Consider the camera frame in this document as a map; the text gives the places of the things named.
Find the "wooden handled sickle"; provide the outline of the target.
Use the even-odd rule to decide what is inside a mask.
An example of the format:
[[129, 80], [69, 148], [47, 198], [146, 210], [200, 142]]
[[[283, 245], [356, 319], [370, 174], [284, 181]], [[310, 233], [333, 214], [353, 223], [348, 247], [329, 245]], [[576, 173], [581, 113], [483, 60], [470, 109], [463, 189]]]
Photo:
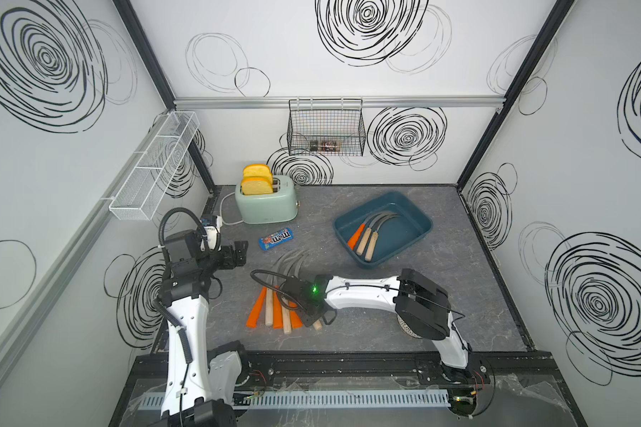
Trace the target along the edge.
[[356, 246], [356, 249], [354, 249], [354, 252], [358, 255], [362, 255], [365, 252], [365, 248], [368, 245], [368, 242], [370, 240], [370, 235], [371, 235], [371, 228], [376, 224], [376, 222], [379, 219], [372, 220], [365, 228], [363, 231], [363, 234], [361, 235], [361, 238], [359, 238], [358, 245]]

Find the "orange handled sickle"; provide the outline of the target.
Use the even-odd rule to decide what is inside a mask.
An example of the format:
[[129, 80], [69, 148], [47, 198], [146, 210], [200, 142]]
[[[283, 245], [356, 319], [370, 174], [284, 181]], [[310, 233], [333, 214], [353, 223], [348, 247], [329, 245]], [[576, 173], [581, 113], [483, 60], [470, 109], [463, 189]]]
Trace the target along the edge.
[[358, 229], [354, 232], [353, 236], [349, 238], [349, 240], [347, 241], [347, 245], [352, 250], [356, 249], [356, 246], [358, 245], [358, 242], [359, 242], [359, 238], [361, 238], [361, 235], [363, 234], [363, 231], [365, 230], [366, 226], [372, 220], [380, 219], [381, 217], [387, 214], [388, 214], [388, 211], [381, 211], [377, 213], [372, 213], [371, 215], [367, 215], [366, 218], [361, 223], [361, 225], [358, 227]]

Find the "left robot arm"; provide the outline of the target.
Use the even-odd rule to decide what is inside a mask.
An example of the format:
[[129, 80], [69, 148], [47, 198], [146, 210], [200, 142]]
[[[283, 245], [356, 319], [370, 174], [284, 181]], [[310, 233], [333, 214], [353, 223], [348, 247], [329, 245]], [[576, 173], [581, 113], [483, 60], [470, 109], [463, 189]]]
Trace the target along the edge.
[[234, 426], [236, 385], [249, 377], [244, 346], [208, 350], [209, 291], [219, 270], [247, 262], [246, 241], [221, 243], [222, 220], [203, 222], [185, 207], [167, 211], [158, 226], [165, 270], [153, 305], [168, 325], [167, 388], [158, 426]]

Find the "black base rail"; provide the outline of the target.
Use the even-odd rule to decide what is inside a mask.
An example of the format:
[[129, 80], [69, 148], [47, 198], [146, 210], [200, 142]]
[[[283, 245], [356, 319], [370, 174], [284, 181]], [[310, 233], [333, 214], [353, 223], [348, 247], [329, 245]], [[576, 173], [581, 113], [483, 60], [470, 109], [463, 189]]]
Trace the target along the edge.
[[284, 378], [415, 377], [421, 385], [465, 384], [483, 388], [495, 375], [554, 373], [548, 352], [476, 352], [468, 367], [443, 366], [438, 352], [280, 352], [249, 350], [237, 384], [272, 387]]

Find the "orange sickle far left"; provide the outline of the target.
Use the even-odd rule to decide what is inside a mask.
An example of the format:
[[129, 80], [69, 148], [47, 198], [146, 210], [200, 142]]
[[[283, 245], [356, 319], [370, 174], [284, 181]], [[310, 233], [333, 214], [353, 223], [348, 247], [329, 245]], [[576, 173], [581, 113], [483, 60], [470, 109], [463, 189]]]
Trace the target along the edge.
[[266, 295], [267, 295], [267, 288], [261, 288], [258, 298], [256, 299], [256, 302], [252, 307], [249, 313], [249, 316], [247, 317], [247, 322], [246, 322], [247, 327], [256, 328], [261, 311], [265, 305]]

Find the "toast slice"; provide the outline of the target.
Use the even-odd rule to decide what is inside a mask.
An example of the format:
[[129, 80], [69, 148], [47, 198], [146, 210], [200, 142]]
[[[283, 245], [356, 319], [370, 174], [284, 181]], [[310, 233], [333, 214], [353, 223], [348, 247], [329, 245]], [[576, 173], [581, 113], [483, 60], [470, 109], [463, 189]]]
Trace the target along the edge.
[[259, 176], [244, 178], [240, 183], [240, 190], [244, 196], [273, 194], [272, 181]]
[[250, 179], [250, 178], [261, 178], [261, 179], [264, 179], [265, 181], [268, 181], [268, 183], [272, 184], [273, 175], [268, 165], [254, 164], [254, 165], [248, 165], [243, 169], [243, 172], [242, 172], [243, 180]]

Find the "front toast slice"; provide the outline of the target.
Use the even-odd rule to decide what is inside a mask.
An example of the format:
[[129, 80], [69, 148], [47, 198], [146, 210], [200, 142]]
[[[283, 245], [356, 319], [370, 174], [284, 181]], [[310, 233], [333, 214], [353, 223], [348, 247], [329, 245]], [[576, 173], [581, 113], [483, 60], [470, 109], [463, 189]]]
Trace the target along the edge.
[[240, 183], [240, 190], [244, 196], [273, 194], [272, 181], [259, 176], [244, 178]]

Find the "white round strainer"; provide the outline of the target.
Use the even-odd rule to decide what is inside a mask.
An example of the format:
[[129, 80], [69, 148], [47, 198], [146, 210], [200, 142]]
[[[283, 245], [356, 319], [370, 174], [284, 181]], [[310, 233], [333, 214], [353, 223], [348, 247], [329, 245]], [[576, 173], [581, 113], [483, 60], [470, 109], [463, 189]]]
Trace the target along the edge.
[[421, 336], [419, 334], [416, 334], [405, 322], [405, 320], [401, 317], [397, 317], [398, 323], [402, 329], [402, 331], [407, 334], [407, 336], [410, 336], [415, 339], [421, 339]]

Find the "blue candy packet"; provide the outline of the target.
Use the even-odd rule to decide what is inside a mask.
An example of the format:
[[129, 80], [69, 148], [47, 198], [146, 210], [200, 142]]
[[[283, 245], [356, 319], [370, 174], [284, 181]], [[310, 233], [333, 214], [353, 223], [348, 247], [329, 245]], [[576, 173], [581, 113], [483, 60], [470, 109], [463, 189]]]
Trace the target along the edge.
[[282, 230], [275, 231], [268, 236], [260, 238], [258, 240], [258, 245], [262, 250], [268, 251], [274, 247], [292, 240], [293, 238], [293, 231], [290, 228], [284, 228]]

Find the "mint green toaster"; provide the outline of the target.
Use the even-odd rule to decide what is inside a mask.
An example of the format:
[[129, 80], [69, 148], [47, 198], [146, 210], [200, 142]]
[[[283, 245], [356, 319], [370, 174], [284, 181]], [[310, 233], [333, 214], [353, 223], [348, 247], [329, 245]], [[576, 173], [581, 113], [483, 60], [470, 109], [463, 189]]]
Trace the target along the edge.
[[239, 183], [235, 200], [243, 222], [246, 224], [269, 224], [289, 222], [298, 214], [297, 190], [291, 178], [285, 175], [272, 177], [273, 193], [245, 195]]

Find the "teal plastic storage box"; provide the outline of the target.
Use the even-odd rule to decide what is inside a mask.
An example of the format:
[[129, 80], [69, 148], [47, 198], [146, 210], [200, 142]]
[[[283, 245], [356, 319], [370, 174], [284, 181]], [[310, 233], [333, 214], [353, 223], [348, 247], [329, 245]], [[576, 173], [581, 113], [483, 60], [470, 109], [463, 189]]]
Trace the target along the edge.
[[[347, 241], [361, 225], [367, 215], [391, 211], [400, 216], [385, 222], [379, 230], [379, 239], [371, 262], [364, 261], [365, 252], [356, 254]], [[359, 204], [337, 217], [333, 231], [350, 257], [363, 269], [374, 269], [405, 249], [425, 238], [432, 231], [432, 220], [408, 197], [398, 191], [386, 192], [367, 202]]]

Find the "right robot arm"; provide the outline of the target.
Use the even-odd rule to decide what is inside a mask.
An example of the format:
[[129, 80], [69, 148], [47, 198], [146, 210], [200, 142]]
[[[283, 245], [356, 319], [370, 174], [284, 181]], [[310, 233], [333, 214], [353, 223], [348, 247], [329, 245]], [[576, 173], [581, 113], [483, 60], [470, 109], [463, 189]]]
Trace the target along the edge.
[[281, 275], [279, 280], [279, 296], [308, 327], [318, 320], [329, 325], [344, 309], [391, 312], [409, 332], [434, 343], [443, 366], [468, 369], [471, 350], [455, 326], [459, 313], [450, 307], [448, 293], [416, 270], [384, 279]]

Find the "rear toast slice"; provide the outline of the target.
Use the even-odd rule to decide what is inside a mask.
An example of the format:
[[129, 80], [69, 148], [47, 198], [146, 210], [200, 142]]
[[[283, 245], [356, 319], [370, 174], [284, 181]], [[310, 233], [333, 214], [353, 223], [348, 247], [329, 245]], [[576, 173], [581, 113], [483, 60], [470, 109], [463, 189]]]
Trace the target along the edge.
[[242, 172], [243, 180], [250, 179], [250, 178], [261, 178], [261, 179], [264, 179], [265, 181], [268, 181], [268, 183], [272, 184], [273, 175], [268, 165], [254, 164], [254, 165], [248, 165], [243, 169], [243, 172]]

